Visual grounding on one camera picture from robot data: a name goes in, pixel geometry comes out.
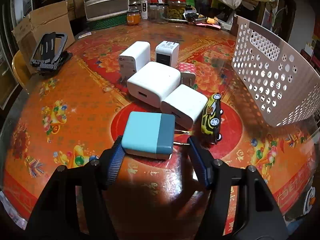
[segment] orange tablecloth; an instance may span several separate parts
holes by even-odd
[[[255,165],[282,212],[295,203],[313,169],[313,143],[306,141],[303,122],[272,128],[261,119],[230,66],[235,37],[196,26],[147,23],[121,25],[80,39],[68,49],[73,57],[59,74],[37,84],[30,94],[4,171],[4,193],[24,218],[57,166],[74,168],[92,155],[100,156],[122,135],[131,111],[159,112],[121,85],[117,57],[135,41],[148,41],[154,59],[155,47],[163,40],[179,42],[179,62],[195,65],[197,91],[208,97],[222,94],[223,139],[211,146],[212,155],[234,167]],[[199,123],[193,130],[200,134]],[[105,198],[119,237],[189,239],[197,231],[208,194],[194,177],[187,152],[175,147],[167,161],[127,155]],[[235,207],[236,188],[231,188],[225,233],[232,229]],[[85,230],[81,208],[79,217]]]

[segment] wall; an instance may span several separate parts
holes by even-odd
[[[308,0],[294,0],[297,5],[291,35],[288,43],[298,52],[312,41],[315,26],[315,12]]]

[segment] teal charger top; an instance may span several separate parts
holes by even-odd
[[[122,147],[129,154],[169,159],[173,150],[174,124],[172,114],[131,112]]]

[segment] green basket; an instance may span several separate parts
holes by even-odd
[[[114,27],[127,22],[127,14],[121,14],[106,19],[88,22],[90,30],[101,30]]]

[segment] toy car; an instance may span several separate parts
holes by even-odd
[[[205,141],[217,144],[222,139],[220,134],[221,115],[221,95],[219,93],[213,94],[202,113],[201,131],[204,134]]]

